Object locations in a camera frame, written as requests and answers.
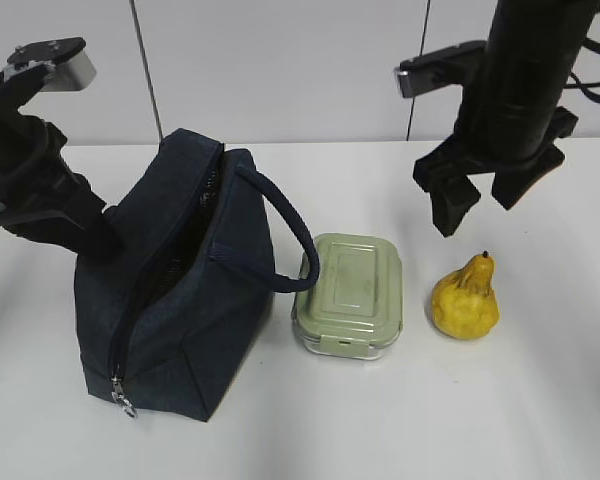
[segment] pear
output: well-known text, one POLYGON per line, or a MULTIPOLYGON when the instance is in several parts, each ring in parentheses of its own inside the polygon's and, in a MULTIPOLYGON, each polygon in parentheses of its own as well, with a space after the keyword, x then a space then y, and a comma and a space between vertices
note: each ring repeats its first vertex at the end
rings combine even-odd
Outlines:
POLYGON ((485 336, 500 319, 491 288, 495 262, 488 252, 476 255, 460 270, 443 277, 433 289, 433 323, 460 340, 485 336))

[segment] white wall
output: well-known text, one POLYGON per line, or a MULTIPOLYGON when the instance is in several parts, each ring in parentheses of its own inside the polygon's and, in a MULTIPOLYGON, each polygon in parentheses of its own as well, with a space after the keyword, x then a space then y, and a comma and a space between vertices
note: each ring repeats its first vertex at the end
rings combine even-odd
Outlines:
POLYGON ((425 0, 137 0, 165 131, 232 143, 402 138, 392 70, 425 0))
POLYGON ((126 0, 0 0, 0 70, 16 45, 75 36, 87 41, 98 76, 81 92, 40 93, 23 111, 74 144, 156 142, 126 0))
MULTIPOLYGON (((410 102, 392 69, 418 53, 426 0, 136 0, 166 133, 225 142, 400 140, 410 102)), ((486 38, 496 0, 432 0, 425 51, 486 38)), ((0 69, 17 44, 83 36, 98 77, 85 91, 38 95, 27 113, 73 144, 155 143, 127 0, 0 1, 0 69)), ((600 15, 591 36, 600 40, 600 15)), ((576 71, 600 80, 600 58, 576 71)), ((459 87, 418 98, 412 139, 446 137, 459 87)), ((600 106, 563 102, 581 136, 600 136, 600 106)))

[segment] bag handle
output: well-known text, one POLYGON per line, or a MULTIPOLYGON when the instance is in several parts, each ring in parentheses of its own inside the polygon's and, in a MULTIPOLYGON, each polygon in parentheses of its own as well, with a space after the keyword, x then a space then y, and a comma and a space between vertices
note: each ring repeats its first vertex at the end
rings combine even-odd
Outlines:
POLYGON ((210 258, 231 270, 258 280, 274 292, 290 293, 308 290, 315 285, 320 275, 320 259, 309 229, 289 200, 271 180, 260 172, 242 165, 238 165, 236 173, 264 195, 284 219, 307 255, 309 273, 307 278, 291 279, 272 271, 249 255, 220 243, 213 244, 210 258))

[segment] cable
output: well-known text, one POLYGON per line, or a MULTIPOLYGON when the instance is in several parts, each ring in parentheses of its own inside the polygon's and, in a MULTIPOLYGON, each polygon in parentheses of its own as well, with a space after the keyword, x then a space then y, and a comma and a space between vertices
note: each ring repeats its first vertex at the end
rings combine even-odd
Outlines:
MULTIPOLYGON (((422 26, 422 38, 420 38, 420 53, 418 56, 422 56, 424 52, 424 40, 427 37, 427 26, 429 25, 429 13, 431 12, 431 0, 427 0, 427 9, 424 14, 424 25, 422 26)), ((411 110, 409 111, 409 125, 407 126, 407 138, 405 140, 409 141, 409 137, 411 137, 411 124, 413 123, 413 111, 416 107, 416 99, 415 97, 411 100, 411 110)))
MULTIPOLYGON (((582 46, 584 48, 586 48, 587 50, 590 50, 591 52, 593 52, 593 53, 595 53, 597 55, 600 55, 600 42, 596 42, 595 40, 591 40, 590 38, 586 38, 585 41, 584 41, 584 43, 582 44, 582 46)), ((590 90, 591 88, 598 88, 598 87, 600 87, 600 82, 582 83, 580 81, 580 78, 578 78, 578 76, 575 73, 573 73, 573 72, 571 72, 571 74, 569 76, 573 79, 573 81, 575 83, 568 83, 568 84, 566 84, 565 87, 564 87, 565 89, 577 88, 589 100, 591 100, 592 102, 600 104, 600 94, 592 92, 590 90)))
MULTIPOLYGON (((580 85, 582 85, 583 87, 587 87, 587 88, 600 88, 600 82, 581 83, 580 85)), ((564 88, 565 88, 565 90, 573 90, 573 89, 578 89, 580 87, 576 83, 567 83, 564 86, 564 88)))
POLYGON ((153 91, 153 82, 151 81, 151 73, 149 73, 149 62, 147 61, 147 52, 144 49, 144 41, 142 40, 142 32, 140 31, 140 21, 138 20, 138 11, 136 10, 135 0, 129 0, 129 6, 131 7, 131 16, 133 17, 133 25, 136 30, 136 37, 138 39, 138 46, 140 47, 140 56, 142 57, 142 67, 144 68, 144 76, 147 80, 147 88, 149 89, 149 97, 151 98, 151 107, 153 108, 153 118, 156 122, 156 128, 158 129, 158 137, 160 141, 164 138, 162 134, 162 123, 160 122, 160 114, 158 113, 158 104, 156 102, 156 95, 153 91))

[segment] zipper pull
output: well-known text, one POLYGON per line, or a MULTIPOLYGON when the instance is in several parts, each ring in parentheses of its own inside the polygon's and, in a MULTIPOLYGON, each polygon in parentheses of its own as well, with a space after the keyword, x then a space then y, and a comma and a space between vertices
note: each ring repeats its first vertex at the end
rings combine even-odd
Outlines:
POLYGON ((136 412, 135 407, 124 395, 124 390, 122 390, 122 379, 118 377, 113 377, 111 379, 111 383, 113 384, 113 392, 111 392, 111 397, 113 397, 113 401, 116 402, 118 406, 122 409, 122 411, 129 415, 131 418, 138 418, 138 412, 136 412))

